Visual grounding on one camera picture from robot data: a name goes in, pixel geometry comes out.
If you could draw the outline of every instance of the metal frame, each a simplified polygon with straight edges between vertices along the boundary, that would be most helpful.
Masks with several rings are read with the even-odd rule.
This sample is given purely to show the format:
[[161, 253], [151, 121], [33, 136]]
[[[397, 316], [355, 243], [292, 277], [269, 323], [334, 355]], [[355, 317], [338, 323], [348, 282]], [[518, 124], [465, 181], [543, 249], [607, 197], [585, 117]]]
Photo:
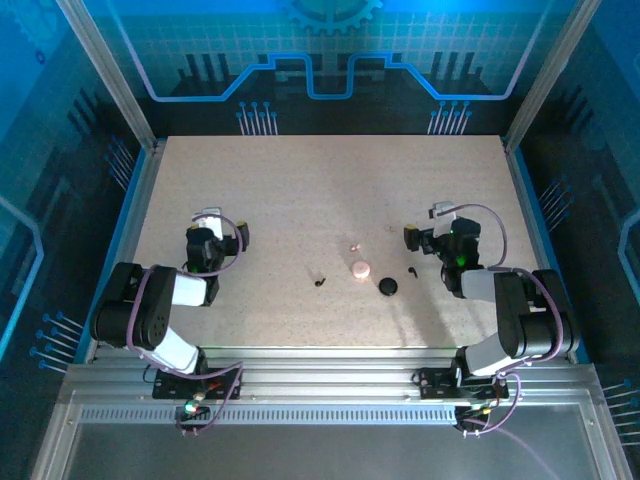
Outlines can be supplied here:
[[[81, 0], [57, 1], [136, 137], [148, 154], [151, 154], [156, 139], [89, 12]], [[599, 3], [600, 0], [583, 0], [575, 7], [507, 136], [506, 150], [510, 168], [541, 266], [549, 265], [542, 232], [538, 230], [533, 218], [534, 212], [526, 185], [512, 155]], [[144, 172], [146, 180], [143, 181], [146, 182], [144, 185], [148, 192], [145, 190], [144, 194], [137, 197], [129, 218], [140, 219], [140, 215], [144, 215], [145, 202], [149, 199], [147, 193], [153, 185], [155, 172], [151, 168]], [[137, 225], [136, 221], [128, 224]], [[137, 239], [139, 226], [129, 227], [130, 241]], [[132, 252], [127, 253], [125, 250], [129, 249], [118, 251], [118, 259], [132, 255]], [[285, 412], [300, 409], [309, 412], [327, 406], [335, 411], [348, 407], [357, 407], [360, 411], [369, 407], [384, 407], [390, 409], [387, 411], [392, 415], [397, 415], [398, 412], [402, 415], [403, 411], [441, 409], [446, 412], [448, 407], [454, 405], [468, 405], [467, 401], [445, 403], [420, 400], [417, 387], [410, 381], [411, 373], [416, 368], [448, 366], [453, 354], [454, 350], [428, 348], [221, 348], [207, 351], [213, 366], [226, 366], [238, 360], [244, 362], [246, 370], [242, 395], [239, 400], [233, 401], [229, 409], [249, 415], [240, 415], [245, 423], [257, 421], [254, 414], [258, 412], [259, 416], [259, 411], [271, 407], [278, 407]], [[151, 398], [152, 385], [142, 380], [146, 364], [140, 359], [125, 351], [98, 348], [93, 343], [87, 361], [90, 362], [88, 365], [74, 365], [67, 372], [32, 478], [54, 479], [64, 475], [72, 461], [73, 445], [81, 423], [173, 422], [171, 412], [176, 403]], [[558, 360], [542, 366], [522, 368], [520, 374], [523, 380], [523, 406], [578, 405], [600, 477], [632, 478], [592, 365], [572, 365], [565, 360]], [[228, 421], [234, 422], [233, 413]], [[289, 421], [288, 414], [286, 418], [277, 419], [277, 423]], [[335, 421], [335, 418], [327, 417], [322, 418], [320, 423]], [[421, 421], [419, 415], [409, 415], [402, 419], [402, 423], [425, 422]]]
[[138, 142], [145, 151], [153, 152], [156, 137], [84, 2], [57, 0], [57, 3]]
[[[135, 255], [142, 224], [147, 212], [147, 207], [153, 192], [153, 185], [160, 169], [160, 162], [164, 154], [165, 140], [158, 141], [156, 148], [152, 153], [146, 152], [140, 166], [136, 166], [131, 185], [122, 205], [122, 212], [113, 234], [113, 239], [109, 250], [107, 251], [102, 273], [98, 279], [96, 287], [96, 295], [94, 295], [89, 315], [93, 312], [98, 298], [99, 292], [104, 289], [111, 271], [116, 263], [120, 261], [131, 261]], [[90, 338], [87, 329], [82, 333], [78, 352], [76, 353], [76, 363], [87, 363], [93, 359], [97, 343]]]
[[27, 298], [29, 297], [29, 293], [33, 288], [33, 284], [36, 281], [36, 276], [38, 275], [38, 271], [42, 266], [42, 261], [44, 260], [44, 248], [42, 246], [42, 236], [40, 235], [40, 228], [35, 220], [27, 215], [25, 212], [17, 208], [13, 203], [7, 200], [5, 197], [0, 196], [0, 209], [5, 209], [16, 218], [20, 223], [22, 223], [25, 227], [27, 227], [31, 231], [31, 235], [33, 236], [33, 244], [36, 248], [36, 257], [31, 264], [31, 268], [29, 269], [29, 274], [24, 281], [24, 285], [20, 290], [20, 295], [18, 295], [18, 299], [16, 300], [16, 304], [11, 311], [11, 315], [9, 320], [7, 321], [7, 325], [2, 332], [2, 336], [0, 336], [0, 361], [2, 361], [2, 357], [4, 357], [5, 352], [7, 351], [7, 347], [9, 346], [9, 341], [13, 336], [13, 332], [16, 329], [16, 325], [18, 325], [18, 320], [20, 320], [20, 315], [22, 314], [22, 309], [24, 308], [25, 303], [27, 302]]
[[506, 135], [507, 153], [514, 152], [533, 123], [551, 88], [589, 26], [602, 0], [580, 0], [569, 14], [545, 62], [516, 113]]
[[[506, 153], [507, 165], [511, 172], [513, 186], [516, 196], [520, 202], [524, 223], [529, 232], [531, 246], [536, 257], [536, 262], [541, 268], [551, 268], [561, 272], [560, 265], [553, 252], [549, 232], [544, 228], [545, 222], [542, 217], [540, 205], [533, 190], [533, 184], [529, 178], [529, 172], [524, 165], [524, 159], [519, 149]], [[577, 352], [571, 352], [569, 359], [573, 363], [588, 363], [589, 358], [583, 345], [578, 347]]]
[[[213, 366], [240, 360], [245, 364], [241, 396], [223, 419], [229, 424], [428, 425], [434, 419], [453, 423], [447, 412], [468, 402], [420, 400], [411, 383], [416, 368], [448, 365], [453, 354], [454, 350], [429, 348], [207, 350]], [[78, 424], [171, 425], [182, 402], [153, 400], [153, 385], [142, 380], [145, 366], [124, 350], [100, 347], [91, 364], [70, 367], [32, 478], [60, 478], [72, 461]], [[600, 478], [632, 478], [592, 365], [557, 360], [521, 368], [519, 373], [522, 408], [579, 406]], [[309, 412], [321, 413], [303, 422]], [[382, 414], [365, 418], [362, 412]], [[432, 415], [431, 421], [421, 412]]]

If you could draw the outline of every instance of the blue trim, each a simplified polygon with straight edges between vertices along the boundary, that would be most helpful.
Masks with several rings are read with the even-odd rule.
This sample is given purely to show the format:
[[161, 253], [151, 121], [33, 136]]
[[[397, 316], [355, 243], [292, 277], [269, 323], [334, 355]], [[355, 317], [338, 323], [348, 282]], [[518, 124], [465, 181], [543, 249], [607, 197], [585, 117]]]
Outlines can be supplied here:
[[151, 81], [142, 66], [142, 62], [138, 57], [138, 54], [129, 38], [126, 29], [124, 28], [124, 24], [122, 23], [122, 19], [118, 14], [115, 6], [113, 5], [111, 0], [107, 0], [107, 7], [113, 17], [113, 21], [116, 24], [116, 27], [120, 31], [122, 36], [122, 40], [124, 41], [127, 49], [129, 50], [129, 54], [133, 60], [133, 63], [140, 74], [140, 78], [142, 79], [142, 83], [144, 84], [147, 93], [149, 96], [155, 100], [156, 102], [166, 102], [166, 103], [175, 103], [175, 102], [193, 102], [193, 103], [202, 103], [202, 102], [224, 102], [226, 101], [243, 83], [244, 81], [254, 72], [257, 71], [265, 71], [265, 70], [276, 70], [276, 61], [277, 60], [302, 60], [305, 64], [306, 71], [306, 84], [307, 84], [307, 94], [313, 100], [348, 100], [353, 95], [354, 83], [355, 83], [355, 64], [357, 60], [360, 59], [382, 59], [384, 60], [384, 68], [390, 70], [406, 70], [421, 86], [424, 88], [435, 100], [476, 100], [476, 101], [502, 101], [506, 100], [511, 96], [511, 93], [515, 89], [516, 83], [522, 70], [524, 69], [525, 64], [529, 58], [531, 50], [533, 49], [534, 44], [538, 39], [538, 35], [540, 34], [540, 30], [542, 29], [543, 24], [546, 21], [546, 18], [549, 14], [553, 0], [549, 0], [546, 9], [541, 14], [540, 19], [538, 20], [538, 24], [531, 34], [531, 38], [527, 43], [527, 46], [518, 62], [518, 65], [509, 81], [509, 85], [507, 86], [507, 90], [500, 95], [485, 95], [485, 94], [467, 94], [467, 95], [459, 95], [459, 94], [443, 94], [438, 93], [436, 89], [427, 81], [426, 78], [418, 71], [418, 69], [412, 64], [407, 62], [394, 62], [393, 61], [393, 52], [359, 52], [353, 53], [349, 60], [347, 61], [347, 86], [345, 93], [316, 93], [314, 90], [314, 72], [313, 72], [313, 62], [311, 60], [311, 56], [306, 53], [268, 53], [267, 54], [267, 63], [258, 63], [251, 64], [247, 68], [245, 68], [242, 73], [236, 78], [231, 85], [227, 87], [227, 89], [222, 93], [222, 95], [202, 95], [202, 96], [177, 96], [177, 97], [161, 97], [159, 96], [153, 86], [151, 85]]
[[[529, 170], [527, 170], [527, 165], [524, 162], [524, 156], [522, 155], [520, 147], [516, 149], [514, 156], [516, 158], [516, 161], [518, 162], [518, 169], [520, 170], [520, 175], [522, 176], [522, 183], [524, 183], [524, 188], [526, 190], [527, 197], [529, 198], [529, 203], [531, 204], [533, 218], [538, 225], [540, 239], [542, 240], [542, 248], [545, 255], [547, 256], [547, 260], [549, 261], [549, 266], [560, 274], [560, 279], [562, 280], [562, 283], [564, 284], [564, 288], [566, 290], [567, 284], [565, 283], [564, 277], [562, 276], [562, 271], [560, 270], [560, 265], [558, 264], [558, 258], [553, 251], [551, 237], [549, 236], [549, 231], [547, 230], [544, 216], [542, 215], [542, 210], [540, 209], [540, 204], [538, 203], [538, 197], [536, 196], [536, 192], [533, 188], [533, 182], [531, 181], [531, 176], [529, 176]], [[580, 363], [590, 363], [589, 356], [587, 355], [587, 349], [584, 347], [583, 342], [580, 342], [580, 345], [578, 345], [576, 357], [578, 358], [578, 362]]]
[[636, 277], [633, 267], [631, 267], [629, 259], [627, 258], [627, 244], [629, 243], [631, 228], [639, 222], [640, 208], [636, 209], [625, 219], [622, 224], [622, 230], [620, 231], [620, 242], [618, 243], [618, 258], [620, 259], [620, 264], [627, 276], [627, 280], [629, 281], [629, 285], [631, 286], [631, 290], [633, 290], [633, 294], [635, 295], [636, 302], [638, 302], [638, 304], [640, 304], [640, 283], [638, 283], [638, 278]]
[[42, 261], [44, 260], [44, 248], [42, 247], [42, 237], [40, 236], [40, 229], [38, 228], [38, 224], [31, 217], [16, 208], [11, 202], [9, 202], [9, 200], [1, 196], [0, 206], [8, 210], [11, 215], [13, 215], [20, 221], [20, 223], [31, 230], [31, 234], [33, 235], [33, 243], [36, 246], [36, 258], [31, 264], [29, 275], [27, 275], [27, 279], [22, 286], [22, 290], [20, 290], [18, 300], [13, 307], [13, 311], [11, 312], [11, 316], [9, 317], [7, 326], [2, 333], [2, 338], [0, 338], [0, 361], [2, 361], [2, 358], [7, 351], [7, 347], [9, 346], [9, 341], [11, 340], [13, 332], [16, 329], [16, 325], [18, 324], [18, 320], [20, 319], [20, 315], [22, 314], [24, 304], [27, 302], [27, 298], [29, 297], [29, 293], [31, 292], [33, 283], [36, 281], [38, 270], [40, 270], [40, 266], [42, 265]]
[[[91, 15], [95, 17], [109, 14], [103, 1], [85, 2]], [[283, 2], [281, 0], [189, 0], [188, 2], [176, 2], [175, 0], [155, 0], [153, 9], [145, 2], [131, 2], [117, 0], [118, 12], [123, 17], [165, 15], [264, 15], [278, 14], [285, 15]], [[385, 1], [382, 10], [384, 13], [525, 13], [536, 14], [546, 5], [543, 0], [526, 0], [514, 2], [513, 0], [447, 0], [427, 2], [425, 0], [394, 0]], [[553, 4], [552, 13], [568, 13], [573, 8], [574, 0], [556, 0]]]
[[129, 211], [131, 210], [131, 205], [133, 203], [136, 186], [140, 181], [140, 175], [142, 172], [142, 168], [144, 167], [145, 156], [145, 151], [141, 148], [140, 154], [138, 155], [138, 160], [136, 161], [136, 167], [133, 170], [133, 175], [131, 175], [131, 182], [129, 183], [127, 194], [125, 195], [124, 201], [122, 202], [122, 208], [120, 209], [120, 215], [118, 216], [118, 223], [116, 223], [116, 228], [114, 229], [113, 236], [111, 237], [111, 244], [109, 245], [109, 250], [107, 250], [107, 256], [104, 259], [104, 267], [102, 268], [102, 273], [100, 274], [98, 285], [96, 286], [96, 293], [93, 296], [91, 308], [89, 308], [89, 315], [87, 316], [87, 321], [82, 331], [82, 337], [80, 337], [80, 342], [78, 344], [78, 349], [76, 350], [76, 355], [73, 363], [84, 363], [84, 357], [87, 354], [87, 350], [89, 349], [89, 344], [91, 343], [89, 321], [91, 319], [91, 315], [93, 315], [93, 310], [96, 308], [96, 304], [98, 303], [98, 300], [102, 295], [102, 291], [109, 281], [111, 271], [118, 261], [118, 250], [120, 249], [120, 243], [124, 234], [124, 227], [127, 223], [127, 217], [129, 216]]

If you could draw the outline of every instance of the glass wall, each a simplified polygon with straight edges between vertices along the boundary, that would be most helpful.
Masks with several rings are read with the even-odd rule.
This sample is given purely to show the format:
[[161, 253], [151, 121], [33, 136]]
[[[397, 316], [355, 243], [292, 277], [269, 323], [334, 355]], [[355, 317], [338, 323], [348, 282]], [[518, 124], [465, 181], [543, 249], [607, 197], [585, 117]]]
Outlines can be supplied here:
[[28, 478], [139, 145], [55, 2], [0, 2], [0, 99], [0, 476]]
[[154, 132], [505, 133], [573, 0], [90, 0]]
[[638, 2], [603, 0], [521, 145], [605, 387], [640, 381], [639, 25]]

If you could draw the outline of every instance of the table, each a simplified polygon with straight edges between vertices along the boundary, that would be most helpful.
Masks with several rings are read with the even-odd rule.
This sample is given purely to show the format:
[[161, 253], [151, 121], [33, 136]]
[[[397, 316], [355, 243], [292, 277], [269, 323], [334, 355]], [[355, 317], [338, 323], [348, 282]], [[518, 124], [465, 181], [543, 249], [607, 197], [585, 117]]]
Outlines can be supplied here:
[[[172, 308], [171, 326], [186, 340], [469, 345], [495, 332], [495, 306], [454, 298], [440, 281], [441, 263], [403, 242], [404, 225], [432, 226], [427, 211], [443, 200], [493, 208], [509, 236], [505, 265], [536, 268], [497, 136], [170, 137], [134, 261], [180, 267], [191, 215], [219, 206], [248, 222], [251, 246], [220, 277], [211, 307]], [[497, 261], [495, 220], [478, 209], [460, 214], [482, 225], [481, 262]], [[365, 281], [350, 272], [361, 259], [371, 265]], [[380, 294], [383, 277], [398, 282], [396, 295]]]

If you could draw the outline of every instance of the purple cable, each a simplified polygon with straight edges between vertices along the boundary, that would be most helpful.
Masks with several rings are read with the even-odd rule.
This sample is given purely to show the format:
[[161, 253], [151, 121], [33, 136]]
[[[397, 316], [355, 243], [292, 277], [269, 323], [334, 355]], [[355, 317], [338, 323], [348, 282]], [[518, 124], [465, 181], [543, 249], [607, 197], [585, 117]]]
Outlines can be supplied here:
[[[481, 421], [481, 420], [475, 420], [472, 418], [467, 418], [465, 419], [465, 422], [469, 422], [469, 423], [475, 423], [476, 425], [484, 425], [486, 427], [486, 423]], [[556, 474], [556, 472], [554, 472], [551, 467], [547, 464], [547, 462], [545, 462], [542, 457], [540, 456], [540, 454], [538, 452], [536, 452], [533, 447], [531, 447], [527, 442], [525, 442], [524, 440], [522, 440], [520, 437], [518, 437], [515, 433], [510, 432], [509, 430], [505, 430], [504, 428], [496, 428], [496, 431], [502, 433], [503, 435], [506, 435], [507, 437], [509, 437], [511, 440], [513, 440], [514, 442], [516, 442], [518, 445], [520, 445], [522, 448], [524, 448], [527, 452], [529, 452], [531, 454], [531, 456], [540, 464], [542, 465], [542, 468], [544, 468], [547, 473], [549, 475], [551, 475], [552, 478], [554, 478], [555, 480], [560, 480], [560, 477], [558, 477], [558, 475]]]
[[518, 375], [515, 372], [508, 372], [505, 373], [503, 378], [506, 377], [514, 377], [516, 379], [516, 396], [513, 399], [513, 403], [511, 404], [511, 406], [509, 407], [509, 410], [507, 410], [507, 413], [505, 414], [504, 417], [502, 417], [502, 419], [494, 424], [494, 425], [488, 425], [486, 423], [483, 422], [484, 428], [482, 430], [480, 430], [479, 432], [475, 432], [476, 435], [484, 435], [485, 433], [489, 433], [489, 432], [493, 432], [494, 430], [497, 430], [498, 428], [500, 428], [502, 425], [504, 425], [504, 423], [509, 420], [509, 417], [511, 417], [511, 415], [513, 415], [513, 412], [515, 411], [516, 407], [518, 406], [518, 402], [520, 401], [520, 390], [522, 390], [522, 381], [520, 380], [520, 375]]
[[136, 298], [133, 301], [133, 306], [131, 308], [131, 316], [129, 317], [129, 324], [127, 325], [126, 340], [127, 340], [127, 347], [129, 348], [129, 350], [133, 353], [135, 353], [136, 351], [139, 352], [140, 355], [142, 355], [151, 365], [162, 370], [163, 372], [169, 372], [172, 375], [175, 375], [176, 377], [186, 378], [187, 380], [208, 380], [210, 378], [215, 378], [215, 377], [219, 377], [220, 375], [224, 375], [225, 373], [228, 373], [231, 370], [235, 370], [236, 368], [242, 368], [242, 362], [238, 362], [231, 365], [230, 367], [223, 368], [222, 370], [218, 370], [217, 372], [206, 373], [203, 375], [190, 375], [188, 373], [179, 372], [178, 370], [174, 370], [173, 368], [169, 368], [166, 365], [156, 362], [153, 358], [146, 355], [142, 349], [136, 347], [133, 344], [133, 327], [136, 323], [136, 316], [138, 315], [138, 310], [140, 309], [142, 295], [144, 294], [144, 289], [147, 286], [149, 277], [151, 277], [151, 274], [153, 273], [153, 271], [157, 266], [158, 265], [153, 265], [146, 272], [144, 272], [144, 275], [142, 276], [142, 280], [140, 281], [140, 286], [138, 287], [138, 292], [136, 293]]
[[445, 210], [443, 212], [440, 212], [440, 215], [438, 215], [438, 216], [441, 217], [441, 216], [446, 215], [448, 213], [457, 212], [458, 210], [464, 210], [465, 208], [469, 208], [469, 207], [477, 207], [477, 208], [482, 208], [483, 210], [486, 210], [491, 215], [493, 215], [493, 218], [495, 218], [496, 221], [498, 222], [498, 225], [500, 226], [500, 231], [502, 232], [502, 242], [503, 242], [502, 256], [500, 257], [500, 260], [498, 261], [498, 263], [496, 263], [495, 265], [490, 266], [489, 269], [491, 269], [493, 267], [499, 267], [500, 265], [502, 265], [504, 263], [505, 259], [507, 258], [507, 229], [505, 228], [504, 223], [502, 222], [502, 219], [500, 218], [500, 215], [498, 215], [494, 210], [490, 209], [486, 205], [481, 205], [479, 203], [465, 203], [463, 205], [458, 205], [457, 207], [453, 207], [453, 208], [450, 208], [449, 210]]
[[[203, 425], [202, 427], [193, 427], [193, 429], [191, 430], [191, 433], [193, 433], [194, 435], [199, 435], [202, 432], [204, 432], [204, 431], [210, 429], [211, 427], [213, 427], [213, 425], [218, 421], [218, 417], [220, 417], [220, 414], [222, 413], [222, 410], [224, 410], [224, 407], [227, 405], [227, 402], [231, 398], [231, 395], [233, 395], [233, 389], [234, 389], [234, 387], [236, 385], [238, 385], [239, 380], [240, 380], [240, 375], [242, 375], [242, 366], [240, 366], [240, 368], [238, 368], [238, 373], [236, 373], [236, 377], [233, 379], [233, 383], [231, 384], [231, 386], [227, 390], [226, 395], [224, 396], [224, 400], [222, 401], [222, 405], [220, 405], [220, 408], [218, 409], [216, 414], [213, 416], [213, 418], [209, 421], [209, 423], [207, 423], [206, 425]], [[187, 429], [186, 429], [186, 427], [183, 427], [182, 422], [180, 422], [180, 420], [176, 421], [176, 427], [182, 429], [182, 434], [183, 435], [187, 434]]]
[[[545, 286], [542, 284], [542, 282], [540, 280], [538, 280], [534, 274], [532, 274], [531, 272], [528, 272], [524, 268], [517, 268], [517, 267], [516, 268], [491, 267], [490, 270], [493, 270], [493, 271], [496, 271], [496, 272], [516, 272], [516, 273], [521, 273], [522, 275], [526, 275], [527, 277], [529, 277], [531, 279], [531, 281], [533, 283], [535, 283], [536, 287], [538, 288], [538, 290], [540, 290], [540, 293], [542, 293], [542, 296], [544, 297], [544, 299], [549, 304], [549, 307], [551, 308], [551, 312], [553, 313], [553, 318], [556, 321], [556, 335], [557, 335], [557, 338], [556, 338], [555, 345], [553, 346], [553, 348], [548, 353], [544, 354], [540, 358], [532, 358], [530, 361], [531, 362], [546, 362], [547, 360], [551, 360], [556, 355], [558, 355], [558, 353], [560, 352], [560, 349], [562, 348], [562, 343], [563, 343], [563, 339], [564, 339], [564, 327], [562, 326], [562, 317], [560, 316], [560, 311], [558, 310], [558, 305], [556, 305], [556, 302], [553, 300], [553, 298], [551, 297], [551, 294], [545, 288]], [[523, 360], [521, 362], [518, 362], [518, 363], [508, 367], [508, 369], [512, 370], [512, 369], [514, 369], [516, 367], [524, 365], [525, 363], [526, 362]]]
[[[542, 293], [542, 296], [545, 298], [545, 300], [549, 304], [549, 307], [551, 308], [551, 312], [553, 313], [553, 318], [554, 318], [554, 320], [556, 322], [556, 332], [557, 332], [556, 343], [553, 346], [553, 348], [551, 349], [551, 351], [549, 351], [547, 354], [543, 355], [540, 358], [531, 359], [531, 362], [546, 362], [547, 360], [551, 360], [556, 355], [558, 355], [558, 353], [560, 352], [560, 349], [562, 348], [562, 343], [563, 343], [563, 340], [564, 340], [564, 328], [562, 326], [562, 317], [560, 316], [560, 311], [558, 310], [558, 306], [556, 305], [556, 302], [551, 297], [551, 294], [549, 294], [549, 291], [545, 288], [545, 286], [542, 284], [542, 282], [540, 282], [540, 280], [538, 280], [531, 272], [528, 272], [527, 270], [525, 270], [523, 268], [501, 267], [501, 265], [504, 263], [504, 261], [505, 261], [505, 259], [507, 257], [507, 230], [506, 230], [506, 228], [504, 226], [504, 223], [503, 223], [502, 219], [500, 218], [500, 216], [494, 210], [492, 210], [491, 208], [487, 207], [486, 205], [479, 204], [479, 203], [465, 203], [463, 205], [458, 205], [457, 207], [453, 207], [453, 208], [450, 208], [449, 210], [445, 210], [445, 211], [441, 212], [440, 215], [438, 215], [438, 216], [440, 217], [442, 215], [446, 215], [448, 213], [456, 212], [458, 210], [463, 210], [463, 209], [469, 208], [469, 207], [482, 208], [483, 210], [488, 211], [497, 220], [498, 225], [500, 225], [500, 230], [502, 231], [502, 240], [504, 242], [504, 247], [502, 249], [502, 256], [500, 257], [500, 261], [498, 261], [498, 263], [488, 267], [487, 270], [493, 270], [495, 272], [516, 272], [516, 273], [521, 273], [522, 275], [526, 275], [527, 277], [529, 277], [533, 281], [533, 283], [535, 283], [536, 287], [540, 290], [540, 293]], [[517, 363], [509, 366], [509, 367], [506, 367], [506, 368], [502, 369], [501, 373], [504, 375], [508, 371], [513, 370], [514, 368], [520, 367], [522, 365], [525, 365], [526, 363], [528, 363], [528, 362], [525, 361], [525, 360], [522, 360], [520, 362], [517, 362]]]

